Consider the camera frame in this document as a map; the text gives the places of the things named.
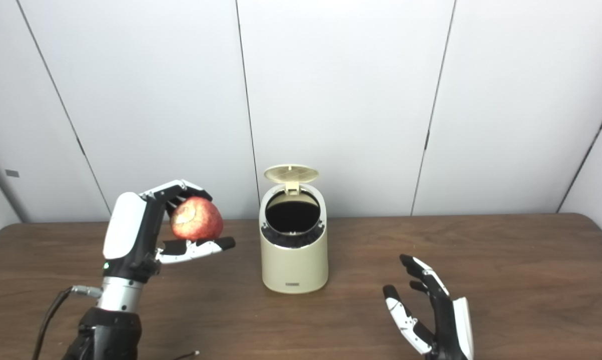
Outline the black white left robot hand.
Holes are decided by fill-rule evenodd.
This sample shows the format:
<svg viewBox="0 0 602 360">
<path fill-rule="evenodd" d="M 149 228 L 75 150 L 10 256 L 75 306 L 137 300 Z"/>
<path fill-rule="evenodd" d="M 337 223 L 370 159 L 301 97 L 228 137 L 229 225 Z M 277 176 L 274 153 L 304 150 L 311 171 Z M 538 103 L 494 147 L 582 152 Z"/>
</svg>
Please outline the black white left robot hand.
<svg viewBox="0 0 602 360">
<path fill-rule="evenodd" d="M 163 264 L 180 264 L 234 248 L 235 239 L 230 236 L 169 240 L 165 248 L 157 246 L 164 217 L 173 218 L 177 205 L 191 197 L 212 200 L 202 187 L 184 179 L 118 196 L 104 242 L 103 276 L 146 284 Z"/>
</svg>

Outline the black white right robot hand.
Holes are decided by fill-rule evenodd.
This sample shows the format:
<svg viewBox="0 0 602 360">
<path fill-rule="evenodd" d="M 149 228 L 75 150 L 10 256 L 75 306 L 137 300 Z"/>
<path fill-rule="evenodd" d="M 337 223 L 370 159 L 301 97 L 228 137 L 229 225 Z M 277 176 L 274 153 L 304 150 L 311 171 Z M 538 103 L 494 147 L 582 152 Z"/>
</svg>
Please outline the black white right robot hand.
<svg viewBox="0 0 602 360">
<path fill-rule="evenodd" d="M 426 294 L 435 319 L 431 332 L 404 305 L 394 285 L 385 285 L 383 295 L 388 312 L 404 339 L 425 360 L 470 360 L 474 358 L 474 334 L 466 297 L 452 299 L 438 274 L 422 260 L 406 254 L 399 256 L 411 289 Z"/>
</svg>

